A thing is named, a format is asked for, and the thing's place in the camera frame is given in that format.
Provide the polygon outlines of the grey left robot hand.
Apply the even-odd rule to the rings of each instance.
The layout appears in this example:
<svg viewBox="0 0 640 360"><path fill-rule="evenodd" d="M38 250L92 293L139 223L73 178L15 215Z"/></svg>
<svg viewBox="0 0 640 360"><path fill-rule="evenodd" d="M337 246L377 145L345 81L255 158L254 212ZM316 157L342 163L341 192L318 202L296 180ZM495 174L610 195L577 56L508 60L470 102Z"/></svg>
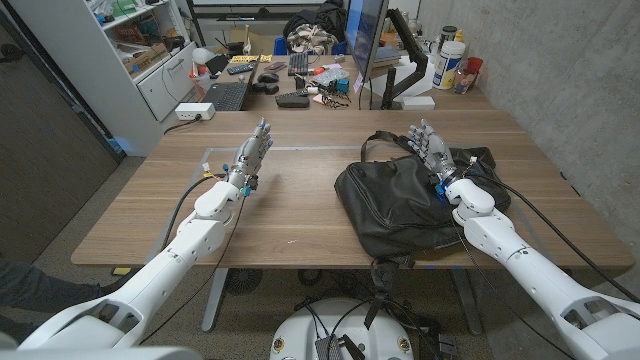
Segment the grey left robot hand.
<svg viewBox="0 0 640 360"><path fill-rule="evenodd" d="M242 190L261 168L262 160L273 144L271 125L260 118L253 134L238 148L227 181Z"/></svg>

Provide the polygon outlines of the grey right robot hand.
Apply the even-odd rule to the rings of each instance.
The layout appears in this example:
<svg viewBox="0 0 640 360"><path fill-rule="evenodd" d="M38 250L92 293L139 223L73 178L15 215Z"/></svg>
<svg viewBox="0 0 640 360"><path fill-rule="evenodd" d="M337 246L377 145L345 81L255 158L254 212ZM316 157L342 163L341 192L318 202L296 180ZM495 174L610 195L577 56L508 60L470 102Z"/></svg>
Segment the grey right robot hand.
<svg viewBox="0 0 640 360"><path fill-rule="evenodd" d="M409 146L429 170L432 182L446 187L456 179L456 165L449 147L425 120L409 127Z"/></svg>

